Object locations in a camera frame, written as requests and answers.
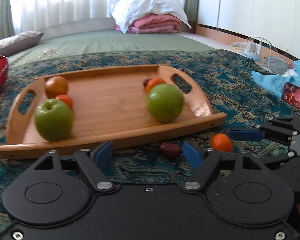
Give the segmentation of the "large green apple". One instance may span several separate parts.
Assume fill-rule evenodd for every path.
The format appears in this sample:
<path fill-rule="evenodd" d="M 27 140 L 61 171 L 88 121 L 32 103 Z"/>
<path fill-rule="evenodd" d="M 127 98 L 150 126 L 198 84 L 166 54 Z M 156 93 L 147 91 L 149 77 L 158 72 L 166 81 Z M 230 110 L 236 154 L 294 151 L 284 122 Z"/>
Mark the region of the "large green apple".
<path fill-rule="evenodd" d="M 74 116 L 66 103 L 59 99 L 42 102 L 34 114 L 36 129 L 46 141 L 65 140 L 70 136 Z"/>

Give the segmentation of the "small tangerine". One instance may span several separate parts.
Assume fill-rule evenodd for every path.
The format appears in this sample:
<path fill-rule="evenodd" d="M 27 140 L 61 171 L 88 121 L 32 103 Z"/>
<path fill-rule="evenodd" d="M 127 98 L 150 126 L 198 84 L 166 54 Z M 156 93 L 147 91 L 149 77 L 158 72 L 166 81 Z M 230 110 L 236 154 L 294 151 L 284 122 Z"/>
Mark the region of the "small tangerine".
<path fill-rule="evenodd" d="M 74 102 L 70 96 L 61 94 L 56 96 L 55 99 L 63 101 L 70 109 L 73 109 Z"/>

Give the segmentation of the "small green apple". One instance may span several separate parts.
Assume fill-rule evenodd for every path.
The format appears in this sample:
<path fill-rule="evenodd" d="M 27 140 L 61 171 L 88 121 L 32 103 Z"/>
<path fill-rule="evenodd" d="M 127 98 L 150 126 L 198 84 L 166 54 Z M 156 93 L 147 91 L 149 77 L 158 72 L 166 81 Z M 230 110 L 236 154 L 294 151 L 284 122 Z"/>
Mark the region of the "small green apple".
<path fill-rule="evenodd" d="M 183 111 L 184 94 L 174 85 L 162 83 L 154 86 L 146 98 L 150 115 L 159 122 L 169 123 Z"/>

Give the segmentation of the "large brownish orange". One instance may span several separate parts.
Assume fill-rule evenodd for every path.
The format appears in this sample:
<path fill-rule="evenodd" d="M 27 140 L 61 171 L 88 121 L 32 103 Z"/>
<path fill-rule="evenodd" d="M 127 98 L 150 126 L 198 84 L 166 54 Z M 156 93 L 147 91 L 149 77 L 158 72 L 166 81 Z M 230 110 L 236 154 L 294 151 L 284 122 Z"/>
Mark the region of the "large brownish orange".
<path fill-rule="evenodd" d="M 45 83 L 45 94 L 48 99 L 68 93 L 68 82 L 61 76 L 53 76 Z"/>

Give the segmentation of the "dark red jujube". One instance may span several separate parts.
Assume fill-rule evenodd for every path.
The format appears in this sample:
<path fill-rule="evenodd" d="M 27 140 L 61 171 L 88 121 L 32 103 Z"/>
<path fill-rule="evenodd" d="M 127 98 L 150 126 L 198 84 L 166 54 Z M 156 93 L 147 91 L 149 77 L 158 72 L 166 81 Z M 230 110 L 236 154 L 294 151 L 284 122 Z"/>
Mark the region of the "dark red jujube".
<path fill-rule="evenodd" d="M 144 86 L 145 88 L 146 88 L 146 86 L 147 86 L 147 83 L 148 83 L 150 80 L 151 80 L 151 78 L 143 80 L 143 86 Z"/>

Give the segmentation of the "wooden serving tray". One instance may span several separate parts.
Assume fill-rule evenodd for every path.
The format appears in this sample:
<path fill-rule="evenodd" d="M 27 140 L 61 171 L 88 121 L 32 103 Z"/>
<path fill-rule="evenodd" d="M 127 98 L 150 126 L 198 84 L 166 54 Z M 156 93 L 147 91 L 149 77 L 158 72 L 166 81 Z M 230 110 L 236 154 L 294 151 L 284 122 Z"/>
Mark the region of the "wooden serving tray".
<path fill-rule="evenodd" d="M 142 81 L 160 77 L 167 83 L 179 76 L 190 86 L 182 113 L 162 124 L 147 111 Z M 46 99 L 47 76 L 35 79 L 15 98 L 10 109 L 4 159 L 32 159 L 55 150 L 71 155 L 110 140 L 115 149 L 181 137 L 220 126 L 225 113 L 215 113 L 202 89 L 182 71 L 159 64 L 95 68 L 63 73 L 74 101 L 74 125 L 66 140 L 48 142 L 36 130 L 34 112 Z"/>

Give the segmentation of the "red smartphone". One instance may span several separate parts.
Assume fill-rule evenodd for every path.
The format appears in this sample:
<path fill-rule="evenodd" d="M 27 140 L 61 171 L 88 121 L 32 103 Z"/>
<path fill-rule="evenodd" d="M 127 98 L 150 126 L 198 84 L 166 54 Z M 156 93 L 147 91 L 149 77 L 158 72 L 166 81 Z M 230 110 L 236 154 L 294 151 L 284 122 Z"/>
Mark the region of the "red smartphone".
<path fill-rule="evenodd" d="M 283 87 L 282 100 L 300 109 L 300 87 L 290 82 L 285 83 Z"/>

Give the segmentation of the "white charger plug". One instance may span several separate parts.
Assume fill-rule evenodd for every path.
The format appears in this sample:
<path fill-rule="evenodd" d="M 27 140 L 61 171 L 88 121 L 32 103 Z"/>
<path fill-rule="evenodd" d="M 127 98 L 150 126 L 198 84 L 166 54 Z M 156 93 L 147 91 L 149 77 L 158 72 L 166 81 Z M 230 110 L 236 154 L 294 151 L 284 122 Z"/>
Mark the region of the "white charger plug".
<path fill-rule="evenodd" d="M 245 55 L 249 57 L 260 57 L 262 50 L 262 41 L 256 38 L 249 38 L 245 43 L 246 47 L 243 50 Z"/>

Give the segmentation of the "green quilted mattress cover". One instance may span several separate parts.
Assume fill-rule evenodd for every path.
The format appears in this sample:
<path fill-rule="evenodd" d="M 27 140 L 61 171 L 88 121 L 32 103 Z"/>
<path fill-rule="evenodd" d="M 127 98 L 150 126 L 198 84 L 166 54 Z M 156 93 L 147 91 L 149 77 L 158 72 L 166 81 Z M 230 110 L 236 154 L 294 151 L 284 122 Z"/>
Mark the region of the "green quilted mattress cover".
<path fill-rule="evenodd" d="M 190 51 L 204 52 L 213 48 L 179 34 L 123 34 L 116 30 L 92 31 L 41 39 L 37 46 L 8 58 L 11 67 L 48 60 L 112 51 Z"/>

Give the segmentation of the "right green curtain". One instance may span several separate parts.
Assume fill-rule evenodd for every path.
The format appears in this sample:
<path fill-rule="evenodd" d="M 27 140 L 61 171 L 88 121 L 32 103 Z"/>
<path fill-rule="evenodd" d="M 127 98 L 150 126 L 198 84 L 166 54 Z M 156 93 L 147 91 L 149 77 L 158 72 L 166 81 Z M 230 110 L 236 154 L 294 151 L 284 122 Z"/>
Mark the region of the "right green curtain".
<path fill-rule="evenodd" d="M 198 20 L 199 0 L 185 0 L 184 11 L 188 22 L 194 24 Z"/>

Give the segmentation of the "green curtain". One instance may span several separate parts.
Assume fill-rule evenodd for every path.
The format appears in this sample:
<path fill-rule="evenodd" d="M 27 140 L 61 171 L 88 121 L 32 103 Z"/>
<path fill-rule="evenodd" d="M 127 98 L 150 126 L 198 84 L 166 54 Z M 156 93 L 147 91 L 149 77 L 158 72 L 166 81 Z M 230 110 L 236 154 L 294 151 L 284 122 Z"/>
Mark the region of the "green curtain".
<path fill-rule="evenodd" d="M 199 0 L 185 0 L 184 11 L 188 22 L 194 24 L 198 20 Z"/>
<path fill-rule="evenodd" d="M 11 0 L 0 0 L 0 40 L 15 35 Z"/>

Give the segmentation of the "floral grey pillow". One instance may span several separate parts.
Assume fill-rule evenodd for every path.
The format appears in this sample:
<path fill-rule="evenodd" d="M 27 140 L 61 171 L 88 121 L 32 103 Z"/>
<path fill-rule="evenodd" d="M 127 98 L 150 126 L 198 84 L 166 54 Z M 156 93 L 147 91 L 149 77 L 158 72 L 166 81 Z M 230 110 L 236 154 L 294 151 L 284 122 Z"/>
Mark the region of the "floral grey pillow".
<path fill-rule="evenodd" d="M 4 57 L 12 56 L 23 50 L 36 46 L 44 33 L 38 31 L 25 31 L 0 40 L 0 55 Z"/>

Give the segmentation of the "pink folded blanket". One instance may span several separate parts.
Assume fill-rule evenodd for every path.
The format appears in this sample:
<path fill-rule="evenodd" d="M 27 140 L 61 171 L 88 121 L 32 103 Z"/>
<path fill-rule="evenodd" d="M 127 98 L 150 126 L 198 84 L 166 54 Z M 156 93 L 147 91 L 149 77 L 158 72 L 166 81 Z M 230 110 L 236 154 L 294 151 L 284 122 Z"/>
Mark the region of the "pink folded blanket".
<path fill-rule="evenodd" d="M 181 20 L 170 15 L 149 14 L 134 21 L 127 33 L 130 34 L 166 34 L 179 33 Z"/>

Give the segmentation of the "white pillow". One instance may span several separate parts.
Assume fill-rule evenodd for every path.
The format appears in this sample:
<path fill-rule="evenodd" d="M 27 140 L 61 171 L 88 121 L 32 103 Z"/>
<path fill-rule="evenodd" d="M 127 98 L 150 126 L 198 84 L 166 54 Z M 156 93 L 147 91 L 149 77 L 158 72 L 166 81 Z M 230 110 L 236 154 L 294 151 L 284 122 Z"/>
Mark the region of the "white pillow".
<path fill-rule="evenodd" d="M 170 14 L 190 26 L 185 11 L 177 0 L 119 0 L 111 14 L 115 20 L 115 28 L 124 34 L 134 21 L 149 14 Z"/>

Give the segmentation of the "left green curtain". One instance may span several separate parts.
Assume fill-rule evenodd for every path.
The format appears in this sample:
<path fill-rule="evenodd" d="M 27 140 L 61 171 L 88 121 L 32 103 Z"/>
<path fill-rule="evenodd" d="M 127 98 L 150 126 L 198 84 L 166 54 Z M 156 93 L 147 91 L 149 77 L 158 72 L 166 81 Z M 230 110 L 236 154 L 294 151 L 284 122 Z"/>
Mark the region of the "left green curtain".
<path fill-rule="evenodd" d="M 0 40 L 15 35 L 11 0 L 0 0 Z"/>

